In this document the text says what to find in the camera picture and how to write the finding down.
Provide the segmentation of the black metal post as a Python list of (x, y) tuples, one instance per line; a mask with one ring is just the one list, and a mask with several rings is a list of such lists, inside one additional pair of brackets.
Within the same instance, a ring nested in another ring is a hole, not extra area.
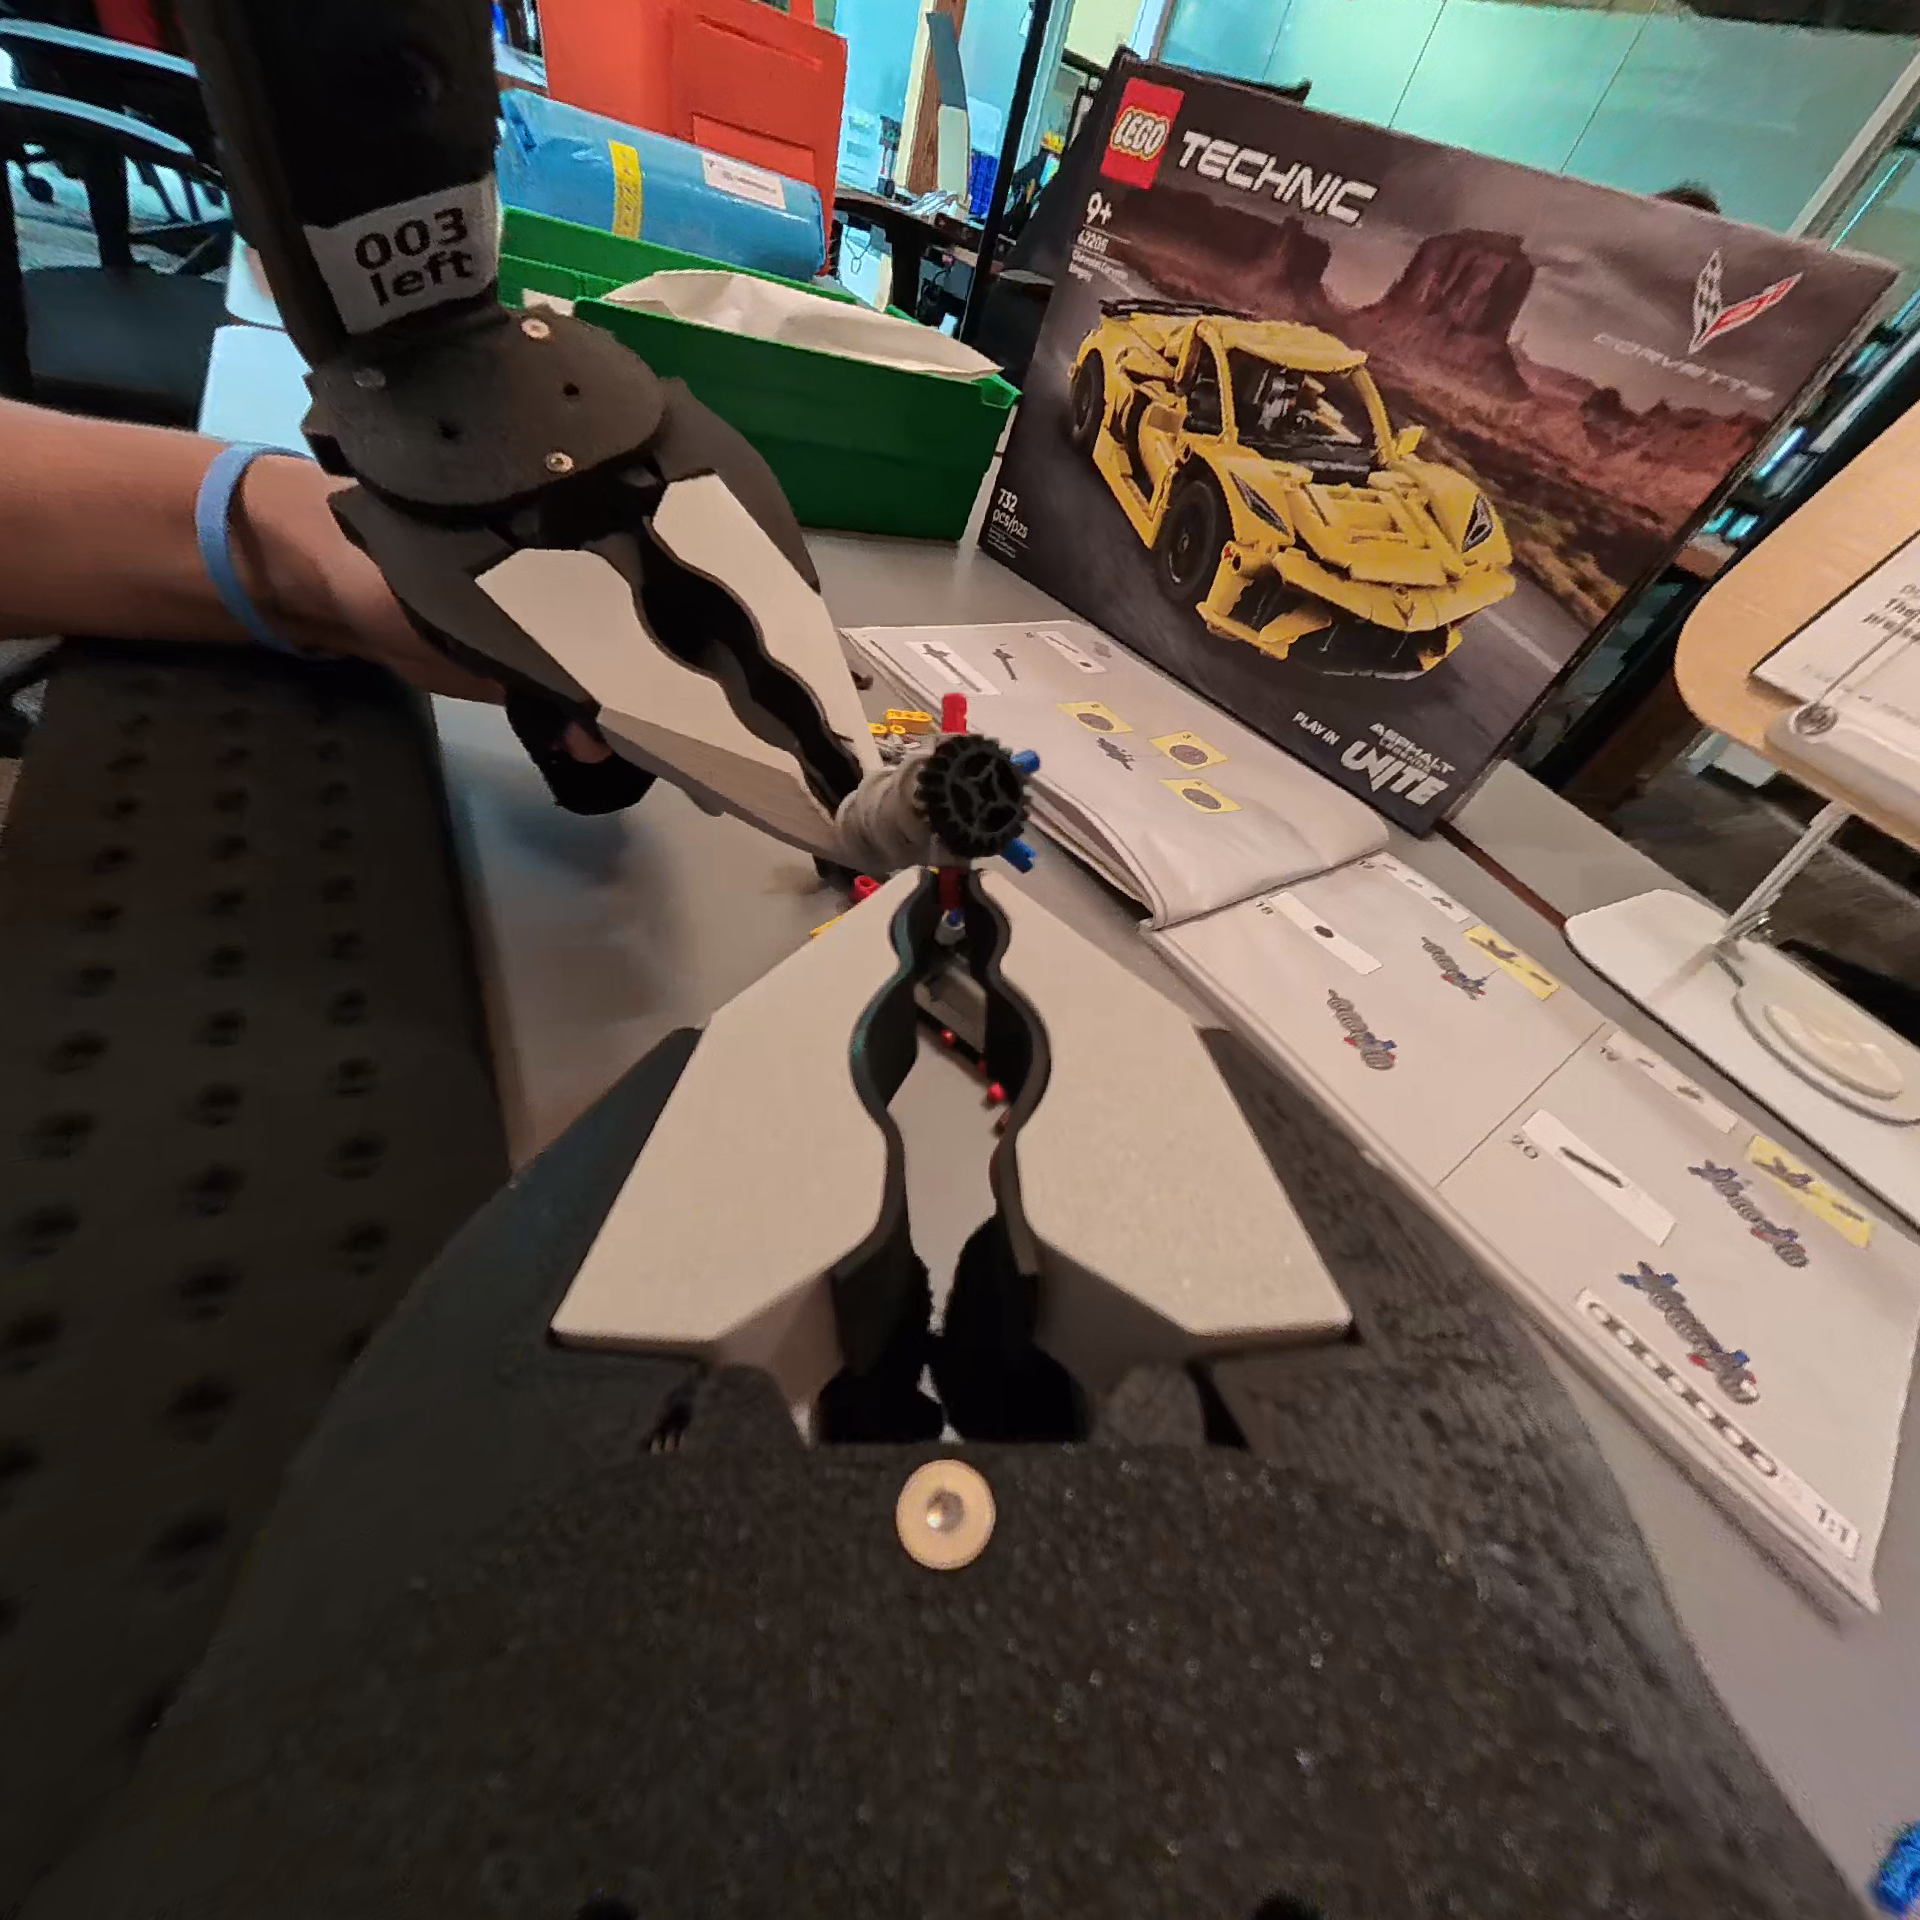
[(1023, 11), (1016, 20), (1016, 25), (1023, 27), (1019, 34), (1019, 61), (1015, 69), (1013, 96), (1006, 113), (1004, 140), (997, 159), (997, 177), (992, 183), (987, 217), (976, 243), (976, 260), (966, 288), (966, 304), (957, 327), (957, 338), (965, 345), (971, 345), (976, 341), (977, 325), (984, 314), (982, 308), (989, 298), (1006, 208), (1013, 194), (1013, 179), (1023, 149), (1025, 122), (1033, 106), (1035, 85), (1039, 79), (1039, 59), (1046, 50), (1049, 25), (1056, 4), (1030, 3), (1022, 4), (1022, 9)]

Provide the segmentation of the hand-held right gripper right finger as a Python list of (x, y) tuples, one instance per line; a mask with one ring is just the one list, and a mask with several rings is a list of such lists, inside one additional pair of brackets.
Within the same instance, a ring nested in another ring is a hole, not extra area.
[(1353, 1333), (1182, 1009), (1001, 879), (969, 884), (966, 964), (999, 1135), (943, 1303), (960, 1435), (1070, 1443), (1134, 1371)]

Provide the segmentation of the open instruction booklet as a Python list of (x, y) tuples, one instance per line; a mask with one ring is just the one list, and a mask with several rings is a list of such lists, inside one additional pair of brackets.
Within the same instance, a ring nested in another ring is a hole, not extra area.
[(1772, 1547), (1878, 1611), (1915, 1242), (1582, 999), (1327, 779), (1075, 620), (853, 627), (897, 706), (1030, 749), (1035, 816), (1222, 1025), (1464, 1233)]

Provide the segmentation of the yellow car lego set box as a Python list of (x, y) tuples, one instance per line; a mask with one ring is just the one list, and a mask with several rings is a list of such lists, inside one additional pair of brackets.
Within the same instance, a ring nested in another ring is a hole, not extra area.
[(1117, 57), (981, 545), (1429, 833), (1895, 271)]

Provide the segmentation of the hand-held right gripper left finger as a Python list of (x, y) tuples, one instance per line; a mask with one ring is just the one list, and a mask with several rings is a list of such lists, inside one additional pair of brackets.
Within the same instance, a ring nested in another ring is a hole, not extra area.
[(825, 1437), (942, 1434), (892, 1116), (939, 909), (901, 873), (710, 1018), (553, 1313), (561, 1349), (758, 1370)]

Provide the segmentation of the white document stand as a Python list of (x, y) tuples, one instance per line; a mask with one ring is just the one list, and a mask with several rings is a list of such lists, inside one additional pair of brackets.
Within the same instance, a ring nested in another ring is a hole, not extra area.
[(1828, 1130), (1902, 1141), (1918, 1120), (1915, 1048), (1798, 967), (1767, 927), (1857, 803), (1915, 841), (1915, 708), (1830, 689), (1781, 714), (1767, 740), (1808, 749), (1815, 773), (1838, 788), (1739, 907), (1720, 917), (1688, 897), (1645, 892), (1574, 914), (1568, 945), (1803, 1136)]

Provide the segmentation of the blue plastic roll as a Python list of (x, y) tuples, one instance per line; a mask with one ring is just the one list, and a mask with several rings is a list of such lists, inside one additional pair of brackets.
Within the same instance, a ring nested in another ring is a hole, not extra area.
[(511, 87), (497, 96), (501, 200), (526, 212), (811, 281), (825, 267), (811, 183)]

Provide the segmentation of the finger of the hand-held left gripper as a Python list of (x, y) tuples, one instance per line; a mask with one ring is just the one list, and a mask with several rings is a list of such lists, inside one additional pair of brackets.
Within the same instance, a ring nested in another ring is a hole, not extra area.
[(838, 809), (878, 773), (838, 632), (805, 560), (717, 474), (669, 482), (648, 522), (663, 583), (641, 597), (655, 635), (717, 687), (743, 730), (797, 764)]
[(611, 560), (520, 548), (475, 585), (582, 689), (624, 760), (704, 812), (724, 812), (830, 863), (856, 863), (833, 823), (837, 803), (815, 796), (800, 749), (753, 731), (717, 680), (671, 656)]

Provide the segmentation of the printed paper sheet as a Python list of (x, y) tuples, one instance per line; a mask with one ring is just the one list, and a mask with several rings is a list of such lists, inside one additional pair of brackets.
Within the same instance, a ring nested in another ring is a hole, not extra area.
[(1811, 704), (1830, 691), (1887, 677), (1887, 693), (1915, 691), (1918, 535), (1853, 588), (1816, 611), (1767, 655), (1751, 680)]

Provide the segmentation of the green plastic bin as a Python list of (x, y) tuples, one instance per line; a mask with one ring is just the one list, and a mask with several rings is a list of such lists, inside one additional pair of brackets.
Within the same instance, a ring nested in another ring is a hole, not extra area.
[(840, 304), (861, 304), (833, 279), (783, 279), (526, 208), (503, 211), (496, 298), (508, 308), (520, 308), (526, 295), (567, 301), (605, 298), (659, 272), (731, 272)]
[(957, 541), (1016, 391), (884, 369), (612, 304), (574, 314), (680, 377), (768, 463), (803, 525)]

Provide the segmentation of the long dark lego chassis assembly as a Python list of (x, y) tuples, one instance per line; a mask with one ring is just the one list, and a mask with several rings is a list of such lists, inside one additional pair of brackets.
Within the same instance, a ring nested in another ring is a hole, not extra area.
[(949, 1055), (971, 1064), (999, 1112), (1007, 1170), (1016, 1130), (1046, 1090), (1049, 1039), (1035, 994), (1013, 972), (1019, 895), (966, 865), (916, 865), (888, 880), (853, 879), (827, 945), (795, 951), (710, 1023), (700, 1055), (717, 1055), (723, 1025), (768, 1016), (792, 1052), (768, 1060), (761, 1116), (779, 1146), (819, 1147), (814, 1170), (865, 1179), (868, 1208), (901, 1192), (905, 1141), (892, 1116), (918, 1057), (924, 1020)]

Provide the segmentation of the grey lego gear shaft assembly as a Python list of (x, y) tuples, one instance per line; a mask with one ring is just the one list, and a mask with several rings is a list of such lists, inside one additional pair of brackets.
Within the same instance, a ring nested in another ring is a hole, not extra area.
[(966, 883), (989, 857), (1030, 865), (1022, 833), (1033, 753), (1007, 753), (969, 728), (966, 693), (939, 701), (942, 731), (863, 776), (831, 819), (827, 873), (870, 889), (896, 873), (928, 869), (939, 895), (939, 937), (957, 941), (966, 924)]

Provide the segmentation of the blue wristband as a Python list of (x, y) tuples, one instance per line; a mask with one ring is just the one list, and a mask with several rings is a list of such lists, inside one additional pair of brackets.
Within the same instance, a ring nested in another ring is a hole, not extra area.
[(207, 585), (252, 642), (284, 656), (337, 655), (324, 562), (337, 539), (328, 477), (285, 449), (224, 444), (193, 493)]

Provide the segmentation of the orange tote bag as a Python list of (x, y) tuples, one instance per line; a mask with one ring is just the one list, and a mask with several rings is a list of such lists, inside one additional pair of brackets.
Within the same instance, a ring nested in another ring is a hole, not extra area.
[(848, 43), (809, 3), (542, 3), (550, 98), (831, 201)]

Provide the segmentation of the black office chair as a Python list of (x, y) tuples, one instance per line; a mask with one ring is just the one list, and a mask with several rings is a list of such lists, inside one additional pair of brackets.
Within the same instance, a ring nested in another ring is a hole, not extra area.
[(147, 426), (198, 416), (233, 208), (192, 61), (6, 11), (5, 167), (77, 179), (99, 263), (23, 267), (1, 193), (5, 396)]

